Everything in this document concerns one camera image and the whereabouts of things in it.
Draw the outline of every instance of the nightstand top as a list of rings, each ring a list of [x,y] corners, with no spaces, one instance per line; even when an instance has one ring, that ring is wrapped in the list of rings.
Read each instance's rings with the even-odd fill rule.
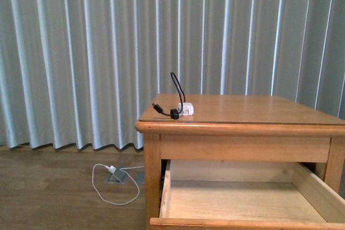
[[[158,94],[152,102],[158,103],[164,112],[177,108],[177,94]],[[155,111],[151,103],[136,123],[139,132],[168,132],[191,134],[211,132],[221,134],[345,135],[345,120],[325,114],[278,96],[259,95],[193,95],[186,102],[194,106],[192,116],[180,116],[178,120]]]
[[[186,101],[194,106],[192,116],[173,120],[157,113],[150,104],[139,121],[345,125],[345,120],[278,96],[190,94]],[[170,109],[177,108],[180,100],[177,94],[158,94],[152,102],[169,113]]]

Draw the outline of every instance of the wooden floor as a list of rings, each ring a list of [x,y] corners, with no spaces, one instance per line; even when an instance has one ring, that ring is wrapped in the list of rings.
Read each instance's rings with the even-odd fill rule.
[[[91,183],[92,167],[143,165],[143,152],[114,147],[94,152],[52,148],[9,150],[0,148],[0,229],[144,229],[144,185],[140,196],[126,206],[102,201]],[[131,170],[134,176],[141,169]],[[97,167],[95,185],[105,199],[123,203],[137,189],[104,183],[107,170]]]

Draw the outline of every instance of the table apron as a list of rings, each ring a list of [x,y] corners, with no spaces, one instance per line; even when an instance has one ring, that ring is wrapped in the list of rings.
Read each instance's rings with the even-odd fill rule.
[[[160,135],[161,159],[325,163],[330,137]]]

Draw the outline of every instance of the white charger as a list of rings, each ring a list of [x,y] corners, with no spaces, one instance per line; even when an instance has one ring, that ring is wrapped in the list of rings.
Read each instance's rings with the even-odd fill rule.
[[[181,103],[179,102],[177,104],[177,110],[180,112],[181,110]],[[190,102],[184,102],[183,103],[183,111],[180,113],[180,115],[189,116],[194,114],[194,107],[193,104]]]

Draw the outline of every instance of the open drawer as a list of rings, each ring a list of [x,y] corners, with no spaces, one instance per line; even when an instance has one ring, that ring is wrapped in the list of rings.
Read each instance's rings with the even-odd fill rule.
[[[168,161],[158,229],[345,229],[345,200],[299,163]]]

